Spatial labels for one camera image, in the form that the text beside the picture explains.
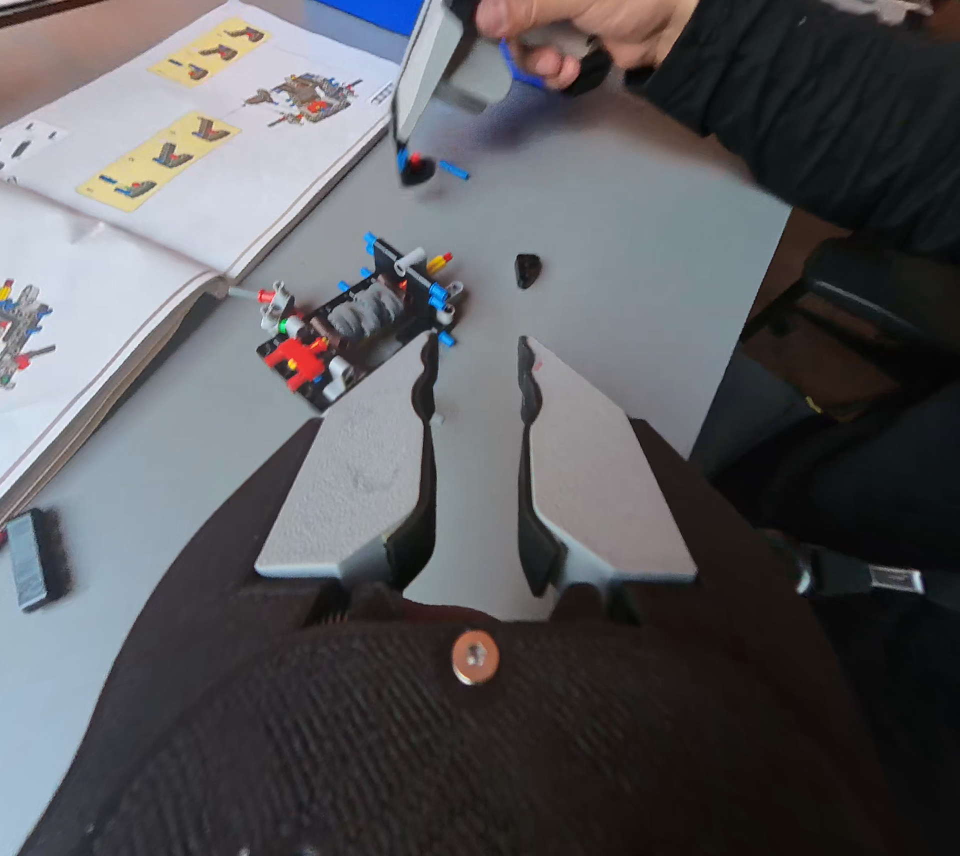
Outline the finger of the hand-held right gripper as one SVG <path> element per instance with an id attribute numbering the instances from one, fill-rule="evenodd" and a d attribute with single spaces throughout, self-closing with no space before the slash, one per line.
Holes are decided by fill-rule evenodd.
<path id="1" fill-rule="evenodd" d="M 390 103 L 390 135 L 407 150 L 434 98 L 482 113 L 509 95 L 513 74 L 498 43 L 464 26 L 444 0 L 426 0 L 403 57 Z"/>

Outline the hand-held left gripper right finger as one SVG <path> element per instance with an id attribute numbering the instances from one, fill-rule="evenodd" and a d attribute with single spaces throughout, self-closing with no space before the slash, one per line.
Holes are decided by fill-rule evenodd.
<path id="1" fill-rule="evenodd" d="M 529 335 L 517 382 L 517 545 L 534 597 L 692 584 L 698 567 L 626 412 Z"/>

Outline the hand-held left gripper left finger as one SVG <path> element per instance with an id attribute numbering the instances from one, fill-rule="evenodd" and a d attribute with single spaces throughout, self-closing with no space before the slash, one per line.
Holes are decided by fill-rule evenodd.
<path id="1" fill-rule="evenodd" d="M 436 542 L 430 420 L 436 334 L 419 334 L 331 406 L 255 562 L 267 579 L 406 589 Z"/>

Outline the black lego beam red pin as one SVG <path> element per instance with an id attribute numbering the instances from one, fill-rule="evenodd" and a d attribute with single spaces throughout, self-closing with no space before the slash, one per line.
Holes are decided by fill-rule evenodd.
<path id="1" fill-rule="evenodd" d="M 431 157 L 401 146 L 396 154 L 399 182 L 404 188 L 421 186 L 434 178 L 437 164 Z"/>

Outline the lego engine frame assembly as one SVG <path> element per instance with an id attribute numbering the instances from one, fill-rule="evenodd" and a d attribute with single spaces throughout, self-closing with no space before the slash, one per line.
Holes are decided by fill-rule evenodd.
<path id="1" fill-rule="evenodd" d="M 340 281 L 338 293 L 313 308 L 282 281 L 226 292 L 257 306 L 267 336 L 257 346 L 258 357 L 320 415 L 416 338 L 456 345 L 464 284 L 440 278 L 453 254 L 428 257 L 422 247 L 402 253 L 372 233 L 364 244 L 371 264 L 361 268 L 359 281 Z"/>

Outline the person's right forearm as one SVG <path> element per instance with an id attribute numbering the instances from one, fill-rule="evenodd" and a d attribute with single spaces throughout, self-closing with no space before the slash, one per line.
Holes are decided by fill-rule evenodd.
<path id="1" fill-rule="evenodd" d="M 959 47 L 822 0 L 700 0 L 625 88 L 783 202 L 958 264 Z"/>

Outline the lego instruction booklet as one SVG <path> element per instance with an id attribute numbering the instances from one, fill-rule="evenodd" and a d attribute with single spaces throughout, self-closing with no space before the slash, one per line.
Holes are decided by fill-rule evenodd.
<path id="1" fill-rule="evenodd" d="M 399 74 L 230 0 L 2 127 L 2 524 L 378 142 Z"/>

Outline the ridged lego block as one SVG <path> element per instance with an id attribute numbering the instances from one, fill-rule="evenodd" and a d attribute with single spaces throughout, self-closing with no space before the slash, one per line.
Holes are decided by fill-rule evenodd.
<path id="1" fill-rule="evenodd" d="M 68 596 L 74 585 L 60 515 L 31 508 L 3 528 L 10 553 L 18 609 L 43 609 Z"/>

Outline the black office chair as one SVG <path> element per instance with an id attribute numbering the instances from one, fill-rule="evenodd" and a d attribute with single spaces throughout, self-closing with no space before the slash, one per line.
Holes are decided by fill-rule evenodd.
<path id="1" fill-rule="evenodd" d="M 782 339 L 799 322 L 880 378 L 853 387 L 801 391 L 806 405 L 838 422 L 919 403 L 958 381 L 958 266 L 858 237 L 820 242 L 797 281 L 744 325 L 745 346 L 767 332 Z"/>

